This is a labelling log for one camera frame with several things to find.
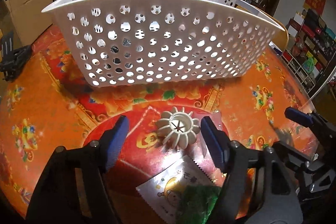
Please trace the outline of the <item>right yellow wooden chair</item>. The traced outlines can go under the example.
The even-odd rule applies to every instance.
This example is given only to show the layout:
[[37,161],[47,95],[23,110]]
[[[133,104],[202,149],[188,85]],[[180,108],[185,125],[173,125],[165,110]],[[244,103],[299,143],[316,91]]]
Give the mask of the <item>right yellow wooden chair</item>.
[[273,19],[277,24],[279,24],[282,27],[282,31],[279,31],[272,40],[272,43],[281,51],[281,53],[283,53],[286,49],[286,47],[288,46],[288,41],[289,41],[289,34],[288,34],[288,30],[285,28],[285,26],[278,21],[277,19],[275,19],[274,17],[268,15],[271,19]]

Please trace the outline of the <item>green foil packet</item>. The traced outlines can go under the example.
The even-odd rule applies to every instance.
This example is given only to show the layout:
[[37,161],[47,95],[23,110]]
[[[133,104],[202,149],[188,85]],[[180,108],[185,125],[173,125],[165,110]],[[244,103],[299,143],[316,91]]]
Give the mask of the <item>green foil packet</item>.
[[220,191],[221,188],[215,185],[187,186],[177,208],[175,223],[206,223]]

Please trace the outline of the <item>white perforated plastic basket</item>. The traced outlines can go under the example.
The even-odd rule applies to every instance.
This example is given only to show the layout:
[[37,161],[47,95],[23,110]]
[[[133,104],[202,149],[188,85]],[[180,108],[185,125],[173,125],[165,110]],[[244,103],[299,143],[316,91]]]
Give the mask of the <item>white perforated plastic basket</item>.
[[[43,9],[96,87],[241,77],[282,27],[242,0],[56,0]],[[104,68],[132,42],[133,67]]]

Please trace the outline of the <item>brown cardboard box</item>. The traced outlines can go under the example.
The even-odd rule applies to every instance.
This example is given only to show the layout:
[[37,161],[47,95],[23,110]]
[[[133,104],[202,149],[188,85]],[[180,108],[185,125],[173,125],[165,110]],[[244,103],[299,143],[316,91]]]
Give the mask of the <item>brown cardboard box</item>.
[[24,46],[32,44],[50,25],[50,14],[42,9],[53,0],[9,0],[9,8],[14,27]]

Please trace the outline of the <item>black phone clamp stand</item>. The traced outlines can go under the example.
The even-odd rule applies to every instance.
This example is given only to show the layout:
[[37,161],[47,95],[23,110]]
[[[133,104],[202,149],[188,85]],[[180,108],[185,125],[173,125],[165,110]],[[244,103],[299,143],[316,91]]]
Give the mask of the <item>black phone clamp stand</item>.
[[26,62],[32,55],[30,45],[14,49],[14,32],[10,31],[1,38],[0,71],[5,81],[15,80],[22,72]]

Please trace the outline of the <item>white cartoon wipes packet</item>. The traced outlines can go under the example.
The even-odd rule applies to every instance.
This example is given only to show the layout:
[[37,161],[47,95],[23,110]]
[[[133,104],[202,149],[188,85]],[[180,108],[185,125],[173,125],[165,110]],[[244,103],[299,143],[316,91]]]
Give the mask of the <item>white cartoon wipes packet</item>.
[[136,188],[165,223],[175,223],[182,195],[188,186],[214,186],[187,155]]

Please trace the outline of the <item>shelf with boxes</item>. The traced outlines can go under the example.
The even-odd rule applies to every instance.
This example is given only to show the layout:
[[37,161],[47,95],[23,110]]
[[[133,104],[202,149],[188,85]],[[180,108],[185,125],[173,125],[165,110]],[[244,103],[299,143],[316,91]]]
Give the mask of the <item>shelf with boxes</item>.
[[335,32],[312,9],[295,14],[287,30],[281,57],[311,98],[335,75]]

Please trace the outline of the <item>beige ribbed round sponge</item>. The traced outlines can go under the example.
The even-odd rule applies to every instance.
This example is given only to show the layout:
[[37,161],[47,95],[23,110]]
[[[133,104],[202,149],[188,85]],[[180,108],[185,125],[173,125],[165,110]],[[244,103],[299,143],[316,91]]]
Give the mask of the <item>beige ribbed round sponge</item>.
[[187,112],[184,107],[176,106],[170,111],[163,111],[155,122],[156,134],[162,138],[162,144],[171,149],[186,149],[196,143],[200,133],[200,120],[193,117],[193,111]]

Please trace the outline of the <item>black mesh scrubber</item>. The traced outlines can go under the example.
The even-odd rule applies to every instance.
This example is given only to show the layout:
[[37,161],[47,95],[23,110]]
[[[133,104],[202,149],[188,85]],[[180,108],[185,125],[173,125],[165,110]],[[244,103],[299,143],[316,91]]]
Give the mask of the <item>black mesh scrubber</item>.
[[127,38],[112,43],[106,53],[104,68],[108,71],[114,70],[117,74],[130,70],[133,67],[132,49],[132,42]]

